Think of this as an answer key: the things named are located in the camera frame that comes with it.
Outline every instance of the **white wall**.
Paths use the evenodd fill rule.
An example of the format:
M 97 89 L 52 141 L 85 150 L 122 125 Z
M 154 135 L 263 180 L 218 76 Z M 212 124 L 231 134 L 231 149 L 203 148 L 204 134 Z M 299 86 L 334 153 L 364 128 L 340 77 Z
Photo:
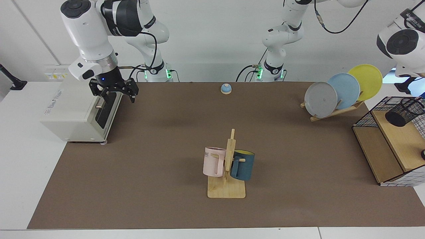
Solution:
M 60 18 L 64 0 L 2 0 L 0 61 L 17 77 L 45 80 L 43 65 L 56 64 L 42 41 L 20 16 L 15 1 L 60 64 L 78 57 Z M 183 81 L 234 81 L 241 68 L 257 63 L 265 47 L 263 33 L 281 24 L 282 0 L 151 0 L 157 19 L 170 29 L 170 40 L 160 49 Z M 303 25 L 305 37 L 286 46 L 287 80 L 325 81 L 358 64 L 377 66 L 385 75 L 395 66 L 376 47 L 377 33 L 407 7 L 411 0 L 373 0 L 345 33 L 331 35 L 317 22 L 312 6 Z M 334 1 L 318 4 L 326 26 L 340 30 L 358 11 Z M 120 37 L 110 38 L 120 65 L 137 65 L 141 54 Z

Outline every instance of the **mug holder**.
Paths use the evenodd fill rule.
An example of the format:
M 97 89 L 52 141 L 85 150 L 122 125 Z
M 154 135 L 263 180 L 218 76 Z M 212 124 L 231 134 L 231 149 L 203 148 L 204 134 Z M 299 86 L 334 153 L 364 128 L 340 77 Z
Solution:
M 235 129 L 232 129 L 230 139 L 227 140 L 226 157 L 224 158 L 224 175 L 222 177 L 208 177 L 209 198 L 245 198 L 245 181 L 230 176 L 233 154 L 236 148 Z

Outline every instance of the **mug handle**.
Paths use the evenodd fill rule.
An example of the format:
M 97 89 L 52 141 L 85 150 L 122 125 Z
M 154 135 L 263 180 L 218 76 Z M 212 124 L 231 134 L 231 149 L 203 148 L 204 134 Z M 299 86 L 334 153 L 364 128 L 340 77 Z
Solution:
M 218 164 L 215 165 L 215 175 L 223 175 L 223 165 L 224 165 L 224 156 L 219 154 L 218 155 Z
M 230 172 L 230 175 L 234 178 L 238 176 L 239 160 L 241 158 L 242 158 L 241 156 L 235 156 L 233 160 L 233 167 L 232 167 L 232 171 Z

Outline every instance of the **gray plate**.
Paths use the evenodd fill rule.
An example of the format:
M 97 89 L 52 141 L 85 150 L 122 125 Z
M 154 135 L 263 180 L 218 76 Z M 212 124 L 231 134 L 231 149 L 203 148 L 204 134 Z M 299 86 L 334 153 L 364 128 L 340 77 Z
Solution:
M 311 85 L 304 97 L 306 109 L 317 118 L 324 118 L 332 114 L 338 103 L 335 89 L 326 82 L 316 82 Z

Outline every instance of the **yellow plate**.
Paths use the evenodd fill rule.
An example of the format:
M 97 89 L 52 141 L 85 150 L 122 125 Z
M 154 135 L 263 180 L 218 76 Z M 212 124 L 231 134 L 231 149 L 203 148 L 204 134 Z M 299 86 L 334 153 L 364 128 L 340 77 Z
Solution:
M 354 76 L 360 84 L 360 101 L 368 100 L 374 97 L 382 86 L 382 74 L 378 68 L 373 65 L 358 65 L 352 68 L 348 74 Z

